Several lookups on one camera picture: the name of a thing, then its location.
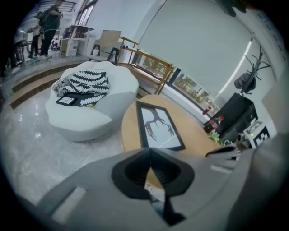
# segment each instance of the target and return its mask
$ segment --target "man in black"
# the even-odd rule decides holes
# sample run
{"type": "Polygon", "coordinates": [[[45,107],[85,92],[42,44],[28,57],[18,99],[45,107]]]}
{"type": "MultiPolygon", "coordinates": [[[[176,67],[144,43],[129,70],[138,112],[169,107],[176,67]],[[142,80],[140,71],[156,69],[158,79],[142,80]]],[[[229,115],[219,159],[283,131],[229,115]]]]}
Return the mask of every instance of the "man in black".
{"type": "MultiPolygon", "coordinates": [[[[42,16],[42,13],[39,12],[35,17],[39,20],[41,16],[42,16]]],[[[28,30],[28,33],[33,32],[30,55],[28,56],[28,58],[30,59],[33,58],[33,52],[35,52],[35,56],[38,56],[38,39],[40,35],[40,30],[41,30],[41,26],[39,26],[38,23],[39,22],[37,22],[37,25],[35,27],[30,28],[28,30]]]]}
{"type": "Polygon", "coordinates": [[[60,25],[60,18],[62,18],[62,13],[59,12],[58,7],[65,2],[65,0],[57,0],[55,5],[49,8],[47,11],[47,18],[43,26],[44,29],[44,42],[41,45],[41,57],[48,57],[48,49],[51,41],[56,33],[56,30],[60,25]]]}

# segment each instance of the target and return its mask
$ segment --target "black picture frame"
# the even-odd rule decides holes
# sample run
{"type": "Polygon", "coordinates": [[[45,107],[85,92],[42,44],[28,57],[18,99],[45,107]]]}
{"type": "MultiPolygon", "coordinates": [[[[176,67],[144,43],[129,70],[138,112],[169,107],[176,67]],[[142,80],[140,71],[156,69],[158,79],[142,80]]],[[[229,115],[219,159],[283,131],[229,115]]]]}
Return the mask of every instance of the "black picture frame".
{"type": "Polygon", "coordinates": [[[145,128],[145,124],[144,124],[144,118],[143,118],[143,114],[141,111],[142,108],[159,109],[159,110],[163,110],[166,113],[166,116],[168,117],[168,119],[172,125],[172,128],[176,134],[176,137],[178,138],[178,141],[181,144],[180,146],[166,148],[166,149],[173,150],[173,151],[181,151],[181,150],[186,149],[186,146],[185,146],[185,144],[184,144],[170,114],[168,113],[168,111],[165,107],[160,107],[160,106],[136,101],[136,114],[137,114],[138,126],[139,126],[139,131],[140,131],[140,144],[141,144],[142,148],[149,147],[149,142],[148,142],[146,130],[145,130],[146,128],[145,128]]]}
{"type": "Polygon", "coordinates": [[[73,104],[75,101],[76,101],[76,98],[74,98],[74,97],[63,96],[63,97],[59,98],[59,99],[56,101],[56,103],[57,103],[57,104],[64,105],[64,106],[72,106],[72,104],[73,104]],[[62,100],[62,99],[65,98],[65,97],[72,98],[73,100],[72,100],[69,104],[60,102],[60,100],[62,100]]]}

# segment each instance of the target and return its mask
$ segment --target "person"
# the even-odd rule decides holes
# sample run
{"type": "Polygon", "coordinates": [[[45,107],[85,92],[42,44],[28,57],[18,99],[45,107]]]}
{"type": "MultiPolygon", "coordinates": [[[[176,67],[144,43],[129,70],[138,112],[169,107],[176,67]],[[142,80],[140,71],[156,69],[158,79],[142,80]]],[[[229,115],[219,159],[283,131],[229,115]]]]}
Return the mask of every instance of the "person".
{"type": "MultiPolygon", "coordinates": [[[[40,20],[41,16],[42,16],[42,13],[39,12],[35,17],[38,20],[40,20]]],[[[41,26],[39,26],[38,24],[37,24],[37,26],[29,29],[29,32],[33,32],[31,51],[30,51],[30,55],[28,56],[28,58],[30,58],[30,59],[33,58],[33,52],[35,52],[35,56],[38,55],[38,39],[39,39],[39,35],[40,35],[40,30],[41,30],[41,26]]]]}
{"type": "Polygon", "coordinates": [[[203,111],[203,115],[207,114],[212,109],[211,106],[209,106],[206,110],[203,111]]]}
{"type": "MultiPolygon", "coordinates": [[[[9,54],[7,57],[10,58],[10,62],[11,62],[11,69],[13,70],[14,68],[17,68],[17,66],[19,64],[21,64],[21,59],[20,59],[20,54],[18,52],[18,47],[14,46],[12,48],[11,52],[7,52],[6,49],[3,50],[4,54],[9,54]]],[[[5,56],[1,56],[0,55],[0,77],[5,77],[5,71],[6,71],[6,63],[7,63],[7,59],[5,58],[5,56]]]]}
{"type": "Polygon", "coordinates": [[[44,33],[40,34],[40,38],[41,38],[41,47],[42,47],[42,44],[44,43],[44,33]]]}
{"type": "Polygon", "coordinates": [[[57,0],[55,5],[49,8],[47,11],[47,18],[43,25],[44,30],[44,42],[41,45],[41,58],[48,58],[48,50],[53,37],[55,36],[56,30],[60,25],[60,18],[63,14],[59,11],[58,7],[65,2],[65,0],[57,0]]]}

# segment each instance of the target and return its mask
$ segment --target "black and white striped blanket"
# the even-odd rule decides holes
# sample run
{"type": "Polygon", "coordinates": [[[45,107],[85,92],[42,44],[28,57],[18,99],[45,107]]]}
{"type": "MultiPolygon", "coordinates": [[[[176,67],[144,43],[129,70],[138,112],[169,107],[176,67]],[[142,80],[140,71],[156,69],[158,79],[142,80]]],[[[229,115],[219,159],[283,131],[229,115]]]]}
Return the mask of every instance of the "black and white striped blanket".
{"type": "Polygon", "coordinates": [[[74,106],[92,106],[109,93],[109,81],[102,69],[89,69],[58,80],[52,89],[58,97],[69,93],[81,95],[74,106]]]}

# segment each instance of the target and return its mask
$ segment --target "red bottle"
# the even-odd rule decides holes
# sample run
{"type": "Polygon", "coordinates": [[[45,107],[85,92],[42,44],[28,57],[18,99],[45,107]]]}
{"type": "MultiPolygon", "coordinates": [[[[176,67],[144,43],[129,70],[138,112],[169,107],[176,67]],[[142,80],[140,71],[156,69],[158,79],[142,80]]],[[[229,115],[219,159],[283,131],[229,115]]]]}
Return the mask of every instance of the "red bottle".
{"type": "Polygon", "coordinates": [[[217,129],[217,127],[224,120],[224,117],[220,116],[218,118],[213,118],[210,120],[209,124],[204,127],[206,133],[210,133],[212,130],[217,129]]]}

